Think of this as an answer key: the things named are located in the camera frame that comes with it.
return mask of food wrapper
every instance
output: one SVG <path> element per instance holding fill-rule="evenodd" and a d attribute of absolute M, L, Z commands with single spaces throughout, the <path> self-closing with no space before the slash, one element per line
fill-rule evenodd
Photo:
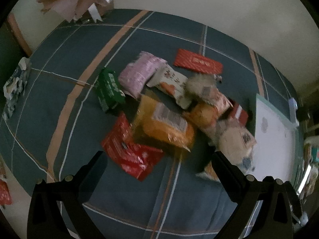
<path fill-rule="evenodd" d="M 5 120 L 12 116 L 20 95 L 24 96 L 30 71 L 30 59 L 21 58 L 14 73 L 3 86 L 4 97 L 7 99 L 3 110 Z"/>
<path fill-rule="evenodd" d="M 223 71 L 220 62 L 185 49 L 178 49 L 173 65 L 207 74 L 221 74 Z"/>
<path fill-rule="evenodd" d="M 145 95 L 142 95 L 132 126 L 138 134 L 143 131 L 147 137 L 160 141 L 160 144 L 165 142 L 187 151 L 190 151 L 195 138 L 194 128 L 180 114 Z"/>
<path fill-rule="evenodd" d="M 0 205 L 11 205 L 12 199 L 9 193 L 7 183 L 0 180 Z"/>
<path fill-rule="evenodd" d="M 183 112 L 183 117 L 197 126 L 211 140 L 215 137 L 216 121 L 219 117 L 215 106 L 199 102 L 191 112 Z"/>
<path fill-rule="evenodd" d="M 220 116 L 232 106 L 226 96 L 217 89 L 212 75 L 197 74 L 190 77 L 186 82 L 186 89 L 207 104 L 216 106 Z"/>
<path fill-rule="evenodd" d="M 125 103 L 125 94 L 120 90 L 115 72 L 108 68 L 104 68 L 98 75 L 95 92 L 104 112 Z"/>
<path fill-rule="evenodd" d="M 237 103 L 233 103 L 233 108 L 229 113 L 228 118 L 237 119 L 242 126 L 246 126 L 248 120 L 248 113 Z"/>
<path fill-rule="evenodd" d="M 166 63 L 166 60 L 142 51 L 138 59 L 129 63 L 119 76 L 119 82 L 124 88 L 124 93 L 138 99 L 145 83 L 158 68 Z"/>
<path fill-rule="evenodd" d="M 101 145 L 114 162 L 139 181 L 150 174 L 164 155 L 161 149 L 133 142 L 132 130 L 123 112 Z"/>
<path fill-rule="evenodd" d="M 172 96 L 175 98 L 177 105 L 185 110 L 192 102 L 191 98 L 185 93 L 186 81 L 186 76 L 165 64 L 156 71 L 152 79 L 147 83 L 147 86 L 155 86 L 160 91 Z"/>
<path fill-rule="evenodd" d="M 219 139 L 218 150 L 244 174 L 249 170 L 254 170 L 253 146 L 256 144 L 256 140 L 253 135 L 246 128 L 241 127 L 238 120 L 225 120 L 221 123 L 225 125 L 225 131 Z M 204 171 L 197 176 L 219 181 L 211 163 L 208 163 Z"/>

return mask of red packet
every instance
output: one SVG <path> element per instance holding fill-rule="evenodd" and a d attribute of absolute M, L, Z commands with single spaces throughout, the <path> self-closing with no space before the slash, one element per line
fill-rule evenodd
<path fill-rule="evenodd" d="M 221 74 L 223 65 L 213 59 L 179 48 L 173 65 L 196 72 Z"/>
<path fill-rule="evenodd" d="M 12 200 L 7 183 L 0 180 L 0 205 L 11 205 Z"/>
<path fill-rule="evenodd" d="M 164 155 L 161 149 L 133 142 L 130 124 L 123 112 L 101 145 L 114 162 L 139 181 L 150 174 Z"/>
<path fill-rule="evenodd" d="M 233 103 L 233 109 L 230 112 L 228 117 L 232 117 L 233 119 L 238 119 L 239 123 L 242 126 L 246 126 L 248 120 L 248 113 L 242 109 L 242 107 L 237 103 Z"/>

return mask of white wall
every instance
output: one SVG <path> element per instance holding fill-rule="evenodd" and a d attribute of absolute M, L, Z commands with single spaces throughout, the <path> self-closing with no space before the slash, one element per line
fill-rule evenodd
<path fill-rule="evenodd" d="M 43 5 L 36 0 L 19 0 L 12 12 L 19 25 L 21 33 L 32 51 L 54 30 L 63 18 L 55 11 L 43 14 Z"/>
<path fill-rule="evenodd" d="M 297 88 L 319 78 L 319 29 L 299 0 L 115 0 L 116 8 L 147 9 L 189 18 L 251 47 Z M 13 9 L 31 49 L 61 18 L 43 15 L 36 0 Z"/>

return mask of red box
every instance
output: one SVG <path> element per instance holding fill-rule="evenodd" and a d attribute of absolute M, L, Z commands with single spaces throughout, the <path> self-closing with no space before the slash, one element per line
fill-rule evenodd
<path fill-rule="evenodd" d="M 223 65 L 213 59 L 179 48 L 173 65 L 200 73 L 221 74 Z"/>
<path fill-rule="evenodd" d="M 242 126 L 246 126 L 248 120 L 248 113 L 244 111 L 237 102 L 233 102 L 232 105 L 233 108 L 228 117 L 238 119 L 239 123 L 242 124 Z"/>

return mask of purple snack package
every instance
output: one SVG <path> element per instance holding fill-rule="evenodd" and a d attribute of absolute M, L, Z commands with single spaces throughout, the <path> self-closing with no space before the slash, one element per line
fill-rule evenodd
<path fill-rule="evenodd" d="M 167 61 L 142 51 L 135 62 L 129 63 L 119 75 L 123 92 L 138 99 L 145 83 Z"/>

